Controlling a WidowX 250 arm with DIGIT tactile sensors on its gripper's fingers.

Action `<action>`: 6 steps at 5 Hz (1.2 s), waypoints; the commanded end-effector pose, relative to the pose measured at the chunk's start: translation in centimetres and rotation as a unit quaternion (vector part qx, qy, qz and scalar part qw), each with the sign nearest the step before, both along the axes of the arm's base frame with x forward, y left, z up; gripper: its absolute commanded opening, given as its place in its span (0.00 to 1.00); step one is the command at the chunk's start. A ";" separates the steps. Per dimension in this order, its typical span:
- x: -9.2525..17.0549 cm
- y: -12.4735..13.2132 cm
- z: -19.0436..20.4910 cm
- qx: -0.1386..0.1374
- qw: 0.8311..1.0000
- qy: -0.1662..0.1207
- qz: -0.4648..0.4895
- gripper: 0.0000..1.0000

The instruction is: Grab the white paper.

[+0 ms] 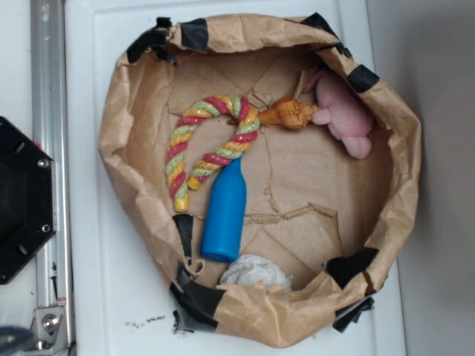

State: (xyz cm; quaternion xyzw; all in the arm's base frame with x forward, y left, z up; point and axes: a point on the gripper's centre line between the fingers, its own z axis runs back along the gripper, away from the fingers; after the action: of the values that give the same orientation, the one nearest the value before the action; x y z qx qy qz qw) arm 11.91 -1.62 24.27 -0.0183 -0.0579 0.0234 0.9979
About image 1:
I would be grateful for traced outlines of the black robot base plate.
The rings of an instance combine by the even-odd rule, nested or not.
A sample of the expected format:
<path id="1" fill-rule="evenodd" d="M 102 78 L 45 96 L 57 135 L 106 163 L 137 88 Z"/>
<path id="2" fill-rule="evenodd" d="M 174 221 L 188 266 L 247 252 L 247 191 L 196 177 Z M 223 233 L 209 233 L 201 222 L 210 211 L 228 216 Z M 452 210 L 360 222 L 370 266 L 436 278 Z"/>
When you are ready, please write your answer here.
<path id="1" fill-rule="evenodd" d="M 1 118 L 1 284 L 7 285 L 55 233 L 53 160 Z"/>

